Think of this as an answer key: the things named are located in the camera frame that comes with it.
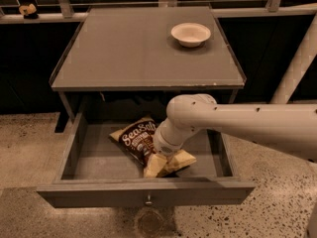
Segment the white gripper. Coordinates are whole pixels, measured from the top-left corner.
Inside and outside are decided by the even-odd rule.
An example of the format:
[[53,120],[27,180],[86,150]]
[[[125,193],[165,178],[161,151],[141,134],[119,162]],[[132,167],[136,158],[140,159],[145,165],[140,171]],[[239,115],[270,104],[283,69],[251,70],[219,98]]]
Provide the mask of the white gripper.
[[144,177],[147,179],[156,178],[167,163],[166,156],[171,156],[180,150],[180,145],[169,143],[162,135],[160,129],[155,131],[153,136],[154,147],[157,153],[149,157],[147,166],[144,168]]

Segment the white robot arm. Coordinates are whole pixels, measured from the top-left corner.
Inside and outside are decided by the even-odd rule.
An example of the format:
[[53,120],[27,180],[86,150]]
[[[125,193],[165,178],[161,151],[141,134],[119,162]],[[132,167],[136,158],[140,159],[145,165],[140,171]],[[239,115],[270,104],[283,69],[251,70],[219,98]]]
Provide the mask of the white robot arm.
[[316,79],[313,16],[222,18],[217,27],[245,67],[246,84],[224,104],[191,105],[179,95],[168,117],[180,135],[190,127],[267,146],[243,152],[245,171],[260,185],[241,209],[182,213],[182,238],[314,238],[316,205],[310,167],[316,162],[317,112],[290,99],[303,79]]

